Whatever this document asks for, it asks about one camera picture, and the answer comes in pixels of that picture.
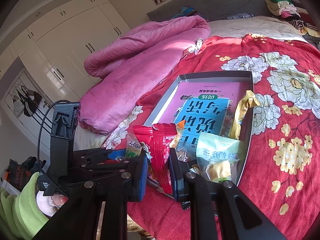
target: snack packet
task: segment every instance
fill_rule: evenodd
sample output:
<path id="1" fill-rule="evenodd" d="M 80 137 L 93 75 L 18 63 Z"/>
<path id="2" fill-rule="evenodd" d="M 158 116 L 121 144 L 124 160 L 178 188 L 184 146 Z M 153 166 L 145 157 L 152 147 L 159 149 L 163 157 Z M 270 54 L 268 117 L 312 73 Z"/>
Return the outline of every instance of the snack packet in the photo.
<path id="1" fill-rule="evenodd" d="M 251 90 L 247 90 L 237 105 L 235 117 L 229 132 L 229 138 L 239 140 L 242 120 L 244 119 L 248 108 L 255 106 L 260 106 L 260 102 L 256 99 L 255 94 Z"/>
<path id="2" fill-rule="evenodd" d="M 177 145 L 183 135 L 183 131 L 184 131 L 184 124 L 186 123 L 186 120 L 182 120 L 181 122 L 178 122 L 176 124 L 176 129 L 177 129 L 177 135 L 174 137 L 174 139 L 172 140 L 172 142 L 170 143 L 169 147 L 170 148 L 177 148 Z"/>
<path id="3" fill-rule="evenodd" d="M 142 146 L 134 134 L 127 134 L 127 149 L 125 150 L 125 158 L 133 158 L 140 156 Z"/>
<path id="4" fill-rule="evenodd" d="M 176 125 L 174 123 L 156 123 L 152 127 L 135 125 L 133 132 L 151 162 L 156 180 L 165 193 L 172 194 L 169 168 L 166 164 L 169 158 L 169 145 L 177 135 Z"/>
<path id="5" fill-rule="evenodd" d="M 244 142 L 201 132 L 196 156 L 205 179 L 218 182 L 226 178 L 236 183 L 236 165 L 244 157 Z"/>

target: metal screw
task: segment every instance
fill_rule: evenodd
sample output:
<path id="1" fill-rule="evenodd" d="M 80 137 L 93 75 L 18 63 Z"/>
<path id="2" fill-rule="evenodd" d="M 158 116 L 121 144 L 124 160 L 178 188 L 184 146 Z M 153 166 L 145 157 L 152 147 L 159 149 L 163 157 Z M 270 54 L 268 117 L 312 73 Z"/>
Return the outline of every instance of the metal screw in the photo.
<path id="1" fill-rule="evenodd" d="M 94 185 L 94 183 L 92 181 L 86 181 L 84 183 L 84 187 L 86 187 L 86 188 L 91 188 L 91 187 L 93 187 L 93 185 Z"/>
<path id="2" fill-rule="evenodd" d="M 186 173 L 187 178 L 194 179 L 196 177 L 196 174 L 194 172 L 187 172 Z"/>
<path id="3" fill-rule="evenodd" d="M 226 188 L 231 188 L 233 183 L 230 180 L 225 180 L 224 182 L 222 182 L 222 185 Z"/>
<path id="4" fill-rule="evenodd" d="M 131 174 L 129 172 L 124 172 L 121 174 L 121 177 L 124 178 L 124 179 L 128 179 L 131 177 Z"/>

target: pink blanket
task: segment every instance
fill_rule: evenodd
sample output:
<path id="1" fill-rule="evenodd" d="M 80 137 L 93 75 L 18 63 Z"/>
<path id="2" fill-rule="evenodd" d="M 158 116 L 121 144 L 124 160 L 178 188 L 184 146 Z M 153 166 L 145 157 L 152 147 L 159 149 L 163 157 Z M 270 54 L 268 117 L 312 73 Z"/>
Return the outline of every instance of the pink blanket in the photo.
<path id="1" fill-rule="evenodd" d="M 84 68 L 104 80 L 81 98 L 80 126 L 101 134 L 112 132 L 136 101 L 177 65 L 182 52 L 209 35 L 209 25 L 200 16 L 149 22 L 90 55 Z"/>

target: gray headboard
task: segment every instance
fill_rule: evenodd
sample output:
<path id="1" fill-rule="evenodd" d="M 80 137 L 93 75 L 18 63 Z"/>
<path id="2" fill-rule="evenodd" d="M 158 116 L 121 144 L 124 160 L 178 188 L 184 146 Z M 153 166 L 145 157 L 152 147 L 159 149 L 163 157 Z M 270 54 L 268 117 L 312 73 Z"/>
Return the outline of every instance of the gray headboard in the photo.
<path id="1" fill-rule="evenodd" d="M 264 0 L 172 0 L 147 15 L 152 21 L 167 21 L 183 6 L 191 6 L 210 22 L 244 12 L 254 16 L 272 16 Z"/>

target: red floral bedsheet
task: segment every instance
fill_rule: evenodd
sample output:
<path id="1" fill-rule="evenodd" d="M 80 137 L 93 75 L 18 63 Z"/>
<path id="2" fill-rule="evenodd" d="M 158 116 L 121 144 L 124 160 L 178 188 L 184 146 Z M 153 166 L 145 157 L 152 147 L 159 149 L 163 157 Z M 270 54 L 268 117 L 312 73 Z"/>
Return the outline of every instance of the red floral bedsheet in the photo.
<path id="1" fill-rule="evenodd" d="M 139 99 L 126 129 L 113 137 L 119 142 L 143 124 L 179 74 L 220 70 L 251 70 L 261 103 L 239 188 L 288 239 L 301 239 L 320 210 L 320 52 L 313 46 L 258 34 L 209 38 Z M 122 140 L 117 148 L 124 147 Z M 158 240 L 190 237 L 189 211 L 150 187 L 141 203 L 128 204 L 128 214 Z"/>

